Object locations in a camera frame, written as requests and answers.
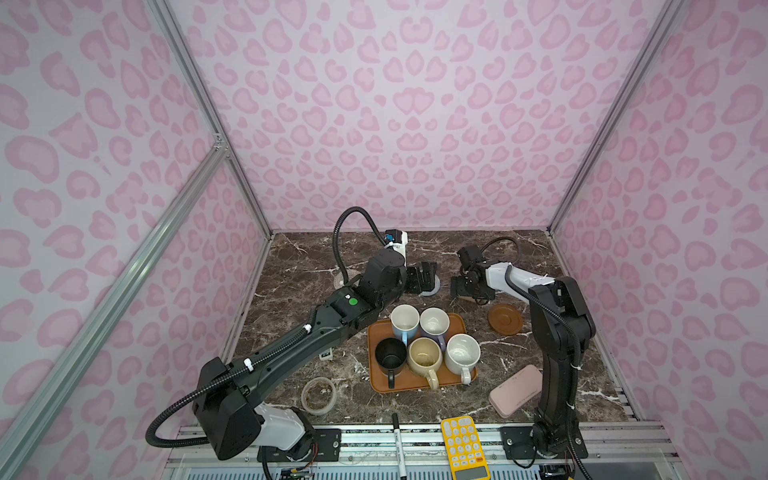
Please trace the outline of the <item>lavender mug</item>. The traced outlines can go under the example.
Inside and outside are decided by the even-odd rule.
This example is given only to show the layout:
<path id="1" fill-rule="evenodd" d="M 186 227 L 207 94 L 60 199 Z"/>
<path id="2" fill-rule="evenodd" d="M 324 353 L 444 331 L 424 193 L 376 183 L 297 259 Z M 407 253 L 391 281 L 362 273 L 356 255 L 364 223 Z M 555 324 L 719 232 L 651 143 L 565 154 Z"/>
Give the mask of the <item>lavender mug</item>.
<path id="1" fill-rule="evenodd" d="M 449 315 L 437 307 L 427 308 L 420 315 L 422 335 L 435 341 L 442 351 L 446 349 L 446 335 L 450 324 Z"/>

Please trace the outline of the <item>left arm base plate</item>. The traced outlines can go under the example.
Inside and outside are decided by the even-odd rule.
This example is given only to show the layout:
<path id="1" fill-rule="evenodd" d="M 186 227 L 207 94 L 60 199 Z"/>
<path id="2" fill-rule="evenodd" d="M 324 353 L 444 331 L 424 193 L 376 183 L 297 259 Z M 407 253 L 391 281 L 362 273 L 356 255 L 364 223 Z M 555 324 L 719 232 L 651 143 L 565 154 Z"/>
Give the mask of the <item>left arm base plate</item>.
<path id="1" fill-rule="evenodd" d="M 257 460 L 268 463 L 307 464 L 310 461 L 336 462 L 340 456 L 342 430 L 337 428 L 317 428 L 312 438 L 301 441 L 297 447 L 283 451 L 276 447 L 260 447 Z"/>

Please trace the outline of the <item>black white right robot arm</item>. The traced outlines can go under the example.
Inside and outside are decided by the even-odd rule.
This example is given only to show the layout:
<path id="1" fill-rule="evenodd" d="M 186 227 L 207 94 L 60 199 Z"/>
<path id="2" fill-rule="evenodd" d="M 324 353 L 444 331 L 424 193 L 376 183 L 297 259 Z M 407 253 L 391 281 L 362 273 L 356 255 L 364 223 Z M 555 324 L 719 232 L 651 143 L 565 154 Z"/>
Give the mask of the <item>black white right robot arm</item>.
<path id="1" fill-rule="evenodd" d="M 581 289 L 571 277 L 541 276 L 512 262 L 490 260 L 486 249 L 469 245 L 458 250 L 460 270 L 451 278 L 451 295 L 483 304 L 507 294 L 529 304 L 532 333 L 543 358 L 532 447 L 546 456 L 567 453 L 581 467 L 586 455 L 578 451 L 576 395 L 583 353 L 596 334 Z"/>

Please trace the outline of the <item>cork flower shaped coaster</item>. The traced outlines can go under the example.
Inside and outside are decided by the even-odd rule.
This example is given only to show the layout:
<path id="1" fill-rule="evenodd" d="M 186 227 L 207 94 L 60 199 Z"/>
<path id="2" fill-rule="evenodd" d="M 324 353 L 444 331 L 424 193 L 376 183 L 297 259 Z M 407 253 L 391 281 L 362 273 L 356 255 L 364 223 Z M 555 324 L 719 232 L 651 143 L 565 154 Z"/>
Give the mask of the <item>cork flower shaped coaster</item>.
<path id="1" fill-rule="evenodd" d="M 490 302 L 492 302 L 494 300 L 495 300 L 494 297 L 490 297 L 490 298 L 488 298 L 488 297 L 475 297 L 474 298 L 475 303 L 477 305 L 480 305 L 480 306 L 487 305 L 487 304 L 489 304 Z"/>

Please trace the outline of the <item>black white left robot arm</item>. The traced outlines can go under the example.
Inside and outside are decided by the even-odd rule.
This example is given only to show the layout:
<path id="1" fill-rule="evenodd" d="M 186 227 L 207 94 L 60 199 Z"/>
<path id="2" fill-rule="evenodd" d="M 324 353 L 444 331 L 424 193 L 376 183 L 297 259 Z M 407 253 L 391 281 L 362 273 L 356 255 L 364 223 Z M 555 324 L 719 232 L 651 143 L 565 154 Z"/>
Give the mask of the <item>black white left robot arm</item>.
<path id="1" fill-rule="evenodd" d="M 380 249 L 362 274 L 351 277 L 343 262 L 339 237 L 355 213 L 368 222 Z M 314 429 L 295 407 L 267 404 L 286 378 L 321 353 L 338 347 L 375 323 L 402 295 L 432 295 L 440 288 L 434 262 L 407 262 L 405 232 L 380 231 L 370 214 L 353 206 L 338 218 L 331 239 L 342 284 L 313 307 L 307 319 L 256 352 L 225 363 L 216 357 L 200 371 L 196 390 L 167 407 L 146 429 L 148 445 L 174 449 L 210 445 L 220 460 L 252 445 L 292 455 L 309 449 Z"/>

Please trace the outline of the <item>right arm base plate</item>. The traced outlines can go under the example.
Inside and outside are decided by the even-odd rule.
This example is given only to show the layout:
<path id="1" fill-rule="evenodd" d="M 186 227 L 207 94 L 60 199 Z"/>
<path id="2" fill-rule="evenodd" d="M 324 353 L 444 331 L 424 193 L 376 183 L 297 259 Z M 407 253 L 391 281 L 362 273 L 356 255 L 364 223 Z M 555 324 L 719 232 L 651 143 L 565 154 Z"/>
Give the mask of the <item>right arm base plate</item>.
<path id="1" fill-rule="evenodd" d="M 538 457 L 531 425 L 502 426 L 499 433 L 507 460 L 532 461 Z"/>

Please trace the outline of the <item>light blue mug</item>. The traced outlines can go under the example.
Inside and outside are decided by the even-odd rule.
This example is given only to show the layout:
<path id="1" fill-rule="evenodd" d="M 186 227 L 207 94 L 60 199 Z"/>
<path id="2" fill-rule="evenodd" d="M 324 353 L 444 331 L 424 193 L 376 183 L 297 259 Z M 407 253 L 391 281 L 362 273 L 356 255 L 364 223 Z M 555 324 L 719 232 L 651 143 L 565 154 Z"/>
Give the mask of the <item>light blue mug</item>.
<path id="1" fill-rule="evenodd" d="M 408 345 L 419 331 L 420 313 L 411 305 L 398 305 L 390 314 L 390 322 L 395 337 Z"/>

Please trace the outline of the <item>grey blue woven coaster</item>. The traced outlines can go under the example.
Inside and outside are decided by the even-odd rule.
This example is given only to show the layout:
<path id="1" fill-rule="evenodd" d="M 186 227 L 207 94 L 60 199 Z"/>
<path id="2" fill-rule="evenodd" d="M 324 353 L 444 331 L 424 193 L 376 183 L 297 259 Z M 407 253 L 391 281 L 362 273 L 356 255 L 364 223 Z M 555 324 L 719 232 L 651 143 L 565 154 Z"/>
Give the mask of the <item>grey blue woven coaster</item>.
<path id="1" fill-rule="evenodd" d="M 428 290 L 428 291 L 422 291 L 420 293 L 420 296 L 421 297 L 431 297 L 431 296 L 437 295 L 439 290 L 440 290 L 440 288 L 441 288 L 440 278 L 438 276 L 434 276 L 433 282 L 432 282 L 432 289 Z"/>

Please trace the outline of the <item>multicolour woven round coaster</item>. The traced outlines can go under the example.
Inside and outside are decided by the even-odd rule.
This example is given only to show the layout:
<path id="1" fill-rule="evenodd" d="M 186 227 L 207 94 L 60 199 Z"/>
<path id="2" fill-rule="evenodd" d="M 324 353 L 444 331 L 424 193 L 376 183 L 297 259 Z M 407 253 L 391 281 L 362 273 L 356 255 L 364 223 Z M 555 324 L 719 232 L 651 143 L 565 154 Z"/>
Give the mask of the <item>multicolour woven round coaster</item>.
<path id="1" fill-rule="evenodd" d="M 344 276 L 341 272 L 337 273 L 333 279 L 333 289 L 342 288 L 349 280 L 356 278 L 360 272 L 355 269 L 348 269 L 347 276 Z"/>

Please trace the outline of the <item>brown wooden round coaster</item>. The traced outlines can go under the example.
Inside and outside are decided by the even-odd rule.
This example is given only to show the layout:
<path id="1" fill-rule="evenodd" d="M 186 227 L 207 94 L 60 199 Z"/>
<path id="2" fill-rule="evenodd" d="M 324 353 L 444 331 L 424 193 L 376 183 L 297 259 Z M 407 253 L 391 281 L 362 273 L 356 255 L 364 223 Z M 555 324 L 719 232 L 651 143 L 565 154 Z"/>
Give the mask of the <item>brown wooden round coaster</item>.
<path id="1" fill-rule="evenodd" d="M 521 312 L 510 304 L 496 304 L 487 313 L 490 328 L 502 336 L 517 335 L 522 331 L 524 320 Z"/>

